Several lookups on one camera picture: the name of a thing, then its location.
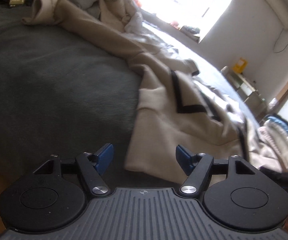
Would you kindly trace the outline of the beige zip-up hoodie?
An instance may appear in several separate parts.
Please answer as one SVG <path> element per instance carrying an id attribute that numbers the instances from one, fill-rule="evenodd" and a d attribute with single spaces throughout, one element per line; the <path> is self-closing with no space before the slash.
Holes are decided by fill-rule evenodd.
<path id="1" fill-rule="evenodd" d="M 178 145 L 216 159 L 236 154 L 256 168 L 282 169 L 252 123 L 242 118 L 235 124 L 234 107 L 194 80 L 199 73 L 194 62 L 173 59 L 159 46 L 126 34 L 126 25 L 139 12 L 133 0 L 100 0 L 99 5 L 96 19 L 69 0 L 34 0 L 23 22 L 59 25 L 124 59 L 142 76 L 126 170 L 182 183 L 186 175 L 176 161 Z"/>

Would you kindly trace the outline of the stack of folded clothes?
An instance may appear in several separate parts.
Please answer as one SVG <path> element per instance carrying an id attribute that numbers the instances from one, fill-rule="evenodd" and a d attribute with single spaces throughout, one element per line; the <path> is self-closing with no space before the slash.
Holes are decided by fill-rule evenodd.
<path id="1" fill-rule="evenodd" d="M 279 115 L 268 115 L 257 134 L 263 143 L 258 166 L 288 172 L 288 122 Z"/>

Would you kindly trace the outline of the white desk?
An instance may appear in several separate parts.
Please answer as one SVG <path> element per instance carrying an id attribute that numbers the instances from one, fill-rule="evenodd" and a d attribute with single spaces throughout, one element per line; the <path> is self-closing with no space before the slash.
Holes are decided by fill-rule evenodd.
<path id="1" fill-rule="evenodd" d="M 222 68 L 220 72 L 234 88 L 243 100 L 244 104 L 247 105 L 255 119 L 258 122 L 261 122 L 267 112 L 267 103 L 259 93 L 258 89 L 256 89 L 254 85 L 243 76 L 243 74 L 233 72 L 233 70 L 228 66 Z"/>

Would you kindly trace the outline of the dark grey bed blanket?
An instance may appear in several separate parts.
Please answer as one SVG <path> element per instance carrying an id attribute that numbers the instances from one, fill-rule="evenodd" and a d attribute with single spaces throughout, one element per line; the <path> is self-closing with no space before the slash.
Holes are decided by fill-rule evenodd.
<path id="1" fill-rule="evenodd" d="M 141 77 L 55 26 L 26 26 L 28 7 L 0 6 L 0 174 L 15 181 L 51 154 L 73 158 L 107 142 L 123 170 Z"/>

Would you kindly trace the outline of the long cardboard box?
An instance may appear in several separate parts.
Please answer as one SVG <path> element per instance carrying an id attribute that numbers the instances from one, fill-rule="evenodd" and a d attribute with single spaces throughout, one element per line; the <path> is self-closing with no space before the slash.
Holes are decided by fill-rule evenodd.
<path id="1" fill-rule="evenodd" d="M 280 100 L 282 100 L 282 98 L 286 95 L 287 92 L 288 92 L 288 81 L 286 82 L 286 84 L 283 86 L 283 88 L 277 94 L 276 100 L 278 102 L 280 102 Z"/>

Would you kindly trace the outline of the white wall air conditioner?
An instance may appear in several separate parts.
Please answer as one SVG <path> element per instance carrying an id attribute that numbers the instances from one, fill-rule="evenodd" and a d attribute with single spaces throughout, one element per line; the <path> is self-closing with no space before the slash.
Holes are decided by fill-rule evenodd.
<path id="1" fill-rule="evenodd" d="M 263 0 L 272 9 L 283 29 L 288 30 L 288 6 L 283 0 Z"/>

